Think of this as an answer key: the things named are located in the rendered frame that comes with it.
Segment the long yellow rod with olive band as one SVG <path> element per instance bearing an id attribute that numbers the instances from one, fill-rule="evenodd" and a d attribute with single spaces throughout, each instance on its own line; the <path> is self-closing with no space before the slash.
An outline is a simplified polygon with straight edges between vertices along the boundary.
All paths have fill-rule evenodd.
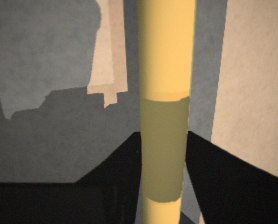
<path id="1" fill-rule="evenodd" d="M 143 224 L 181 211 L 197 0 L 137 0 Z"/>

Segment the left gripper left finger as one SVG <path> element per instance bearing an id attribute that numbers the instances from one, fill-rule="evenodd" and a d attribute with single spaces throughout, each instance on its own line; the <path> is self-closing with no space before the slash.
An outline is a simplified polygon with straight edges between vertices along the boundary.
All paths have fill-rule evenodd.
<path id="1" fill-rule="evenodd" d="M 0 182 L 0 224 L 135 224 L 141 172 L 134 132 L 74 183 Z"/>

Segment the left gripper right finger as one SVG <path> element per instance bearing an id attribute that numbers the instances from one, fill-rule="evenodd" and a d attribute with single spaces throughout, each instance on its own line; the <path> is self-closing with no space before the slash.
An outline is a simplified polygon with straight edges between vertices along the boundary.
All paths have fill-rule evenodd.
<path id="1" fill-rule="evenodd" d="M 205 224 L 278 224 L 277 176 L 192 131 L 185 162 Z"/>

